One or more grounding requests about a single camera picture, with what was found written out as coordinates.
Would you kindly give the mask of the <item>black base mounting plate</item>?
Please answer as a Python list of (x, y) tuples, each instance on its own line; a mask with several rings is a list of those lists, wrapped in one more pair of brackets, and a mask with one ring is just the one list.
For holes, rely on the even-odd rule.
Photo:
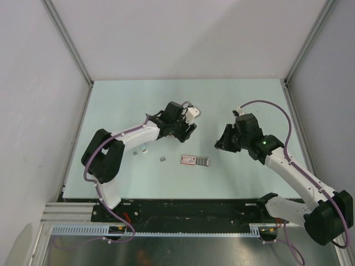
[(280, 227), (282, 220), (267, 215), (256, 199), (125, 199), (110, 213), (93, 207), (93, 222), (113, 223), (115, 215), (138, 232), (228, 233), (244, 232), (250, 224)]

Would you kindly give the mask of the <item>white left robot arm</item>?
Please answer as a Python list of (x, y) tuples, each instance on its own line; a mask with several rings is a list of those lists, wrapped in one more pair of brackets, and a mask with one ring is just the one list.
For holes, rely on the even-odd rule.
[(188, 101), (182, 104), (171, 101), (157, 114), (147, 114), (142, 124), (119, 133), (100, 129), (94, 134), (81, 159), (83, 177), (94, 184), (99, 201), (105, 206), (103, 215), (108, 220), (115, 222), (123, 214), (119, 205), (121, 196), (114, 179), (124, 154), (139, 145), (169, 135), (180, 143), (185, 142), (197, 128), (194, 121), (200, 115), (200, 109)]

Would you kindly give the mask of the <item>red white staple box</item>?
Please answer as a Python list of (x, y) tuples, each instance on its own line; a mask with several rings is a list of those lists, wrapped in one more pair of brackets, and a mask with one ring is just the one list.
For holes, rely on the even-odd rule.
[(210, 159), (208, 157), (182, 155), (180, 163), (183, 165), (209, 167)]

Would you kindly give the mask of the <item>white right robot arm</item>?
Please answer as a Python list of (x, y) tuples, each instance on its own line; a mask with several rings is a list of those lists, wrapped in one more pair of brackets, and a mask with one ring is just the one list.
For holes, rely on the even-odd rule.
[(255, 161), (285, 180), (302, 203), (268, 193), (258, 200), (256, 217), (269, 222), (274, 217), (303, 227), (319, 245), (332, 243), (353, 226), (353, 198), (345, 190), (337, 192), (284, 153), (284, 144), (273, 135), (264, 135), (253, 114), (233, 111), (235, 122), (227, 124), (215, 148), (228, 152), (246, 150)]

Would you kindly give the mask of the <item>aluminium frame rail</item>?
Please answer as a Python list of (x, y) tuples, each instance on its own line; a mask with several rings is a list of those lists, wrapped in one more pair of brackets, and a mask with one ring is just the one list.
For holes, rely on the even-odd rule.
[(91, 222), (95, 203), (48, 202), (41, 222), (44, 224), (83, 224)]

